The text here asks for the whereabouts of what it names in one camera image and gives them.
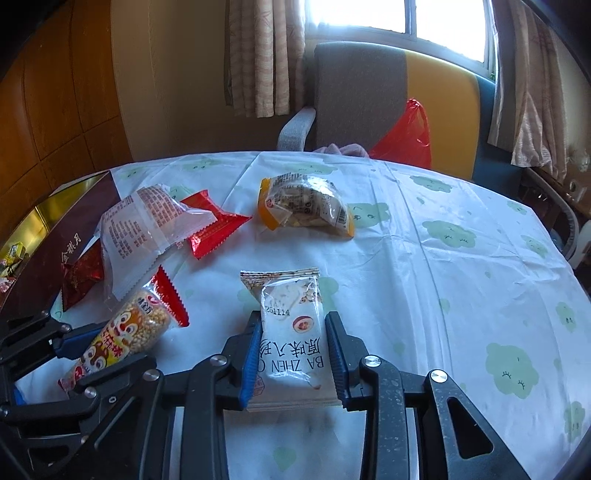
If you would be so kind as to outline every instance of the wooden cabinet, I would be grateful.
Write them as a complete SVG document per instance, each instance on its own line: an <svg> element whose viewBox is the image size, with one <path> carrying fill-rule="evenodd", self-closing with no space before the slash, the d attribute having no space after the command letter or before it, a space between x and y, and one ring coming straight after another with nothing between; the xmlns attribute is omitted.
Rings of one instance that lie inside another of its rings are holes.
<svg viewBox="0 0 591 480"><path fill-rule="evenodd" d="M111 0L68 0L0 80L0 244L61 184L130 161Z"/></svg>

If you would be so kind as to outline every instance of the curtain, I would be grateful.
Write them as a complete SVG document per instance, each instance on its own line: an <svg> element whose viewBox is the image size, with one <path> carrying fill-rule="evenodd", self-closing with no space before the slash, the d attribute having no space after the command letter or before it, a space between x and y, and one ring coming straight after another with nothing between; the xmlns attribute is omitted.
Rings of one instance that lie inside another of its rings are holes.
<svg viewBox="0 0 591 480"><path fill-rule="evenodd" d="M304 0L229 0L232 103L267 117L304 103Z"/></svg>
<svg viewBox="0 0 591 480"><path fill-rule="evenodd" d="M530 7L492 0L498 76L489 143L513 152L512 164L544 167L562 181L566 139L560 41Z"/></svg>

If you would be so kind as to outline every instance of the brown box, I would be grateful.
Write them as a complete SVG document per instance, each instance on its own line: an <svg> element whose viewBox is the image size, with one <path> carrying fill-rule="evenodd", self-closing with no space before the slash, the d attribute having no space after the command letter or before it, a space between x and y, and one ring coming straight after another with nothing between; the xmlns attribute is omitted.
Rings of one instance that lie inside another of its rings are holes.
<svg viewBox="0 0 591 480"><path fill-rule="evenodd" d="M16 282L0 297L0 322L49 310L61 289L61 264L78 259L101 215L119 201L111 172L99 173L51 195L27 215L0 248L1 257L22 242L28 253Z"/></svg>

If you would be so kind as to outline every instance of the wrapped snack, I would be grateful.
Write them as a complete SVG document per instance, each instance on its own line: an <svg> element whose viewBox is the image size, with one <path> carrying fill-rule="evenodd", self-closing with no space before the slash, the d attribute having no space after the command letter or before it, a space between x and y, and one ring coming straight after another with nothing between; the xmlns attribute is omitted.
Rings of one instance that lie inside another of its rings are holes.
<svg viewBox="0 0 591 480"><path fill-rule="evenodd" d="M222 210L213 203L207 190L185 198L182 203L192 208L209 210L216 216L215 222L188 238L193 255L198 260L219 247L240 226L252 218Z"/></svg>
<svg viewBox="0 0 591 480"><path fill-rule="evenodd" d="M189 317L170 279L160 267L115 315L74 367L58 381L68 392L81 377L152 348L170 326L186 327Z"/></svg>
<svg viewBox="0 0 591 480"><path fill-rule="evenodd" d="M0 277L12 277L19 264L24 260L27 249L21 242L10 247L4 258L0 259Z"/></svg>
<svg viewBox="0 0 591 480"><path fill-rule="evenodd" d="M15 279L12 277L0 277L0 293L6 293L12 287L14 281Z"/></svg>
<svg viewBox="0 0 591 480"><path fill-rule="evenodd" d="M76 260L73 265L62 264L64 280L61 285L63 312L81 301L90 289L105 278L100 240Z"/></svg>
<svg viewBox="0 0 591 480"><path fill-rule="evenodd" d="M164 186L139 189L107 210L100 219L107 298L122 300L168 247L215 220L174 200Z"/></svg>
<svg viewBox="0 0 591 480"><path fill-rule="evenodd" d="M318 268L241 272L261 304L262 340L248 410L283 410L339 403L330 369Z"/></svg>
<svg viewBox="0 0 591 480"><path fill-rule="evenodd" d="M286 173L262 179L258 211L269 230L315 226L350 238L355 234L351 212L334 184L311 175Z"/></svg>

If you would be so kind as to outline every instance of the chair armrest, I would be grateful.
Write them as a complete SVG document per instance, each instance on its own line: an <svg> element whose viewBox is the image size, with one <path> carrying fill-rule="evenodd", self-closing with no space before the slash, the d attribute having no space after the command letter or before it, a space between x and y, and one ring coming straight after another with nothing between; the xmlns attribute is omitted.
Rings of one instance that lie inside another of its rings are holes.
<svg viewBox="0 0 591 480"><path fill-rule="evenodd" d="M312 107L305 107L297 112L281 130L277 140L277 150L303 152L306 137L315 118L316 110Z"/></svg>
<svg viewBox="0 0 591 480"><path fill-rule="evenodd" d="M566 241L564 248L562 250L562 254L566 258L566 260L570 260L573 256L574 251L577 248L577 242L579 240L579 220L575 215L573 209L570 207L568 203L564 201L564 199L558 194L556 190L554 190L548 182L546 182L542 177L540 177L534 170L527 167L525 168L525 174L533 180L538 187L540 187L544 193L546 193L552 200L556 202L556 205L560 207L560 209L566 215L566 218L569 222L570 227L570 235L569 239Z"/></svg>

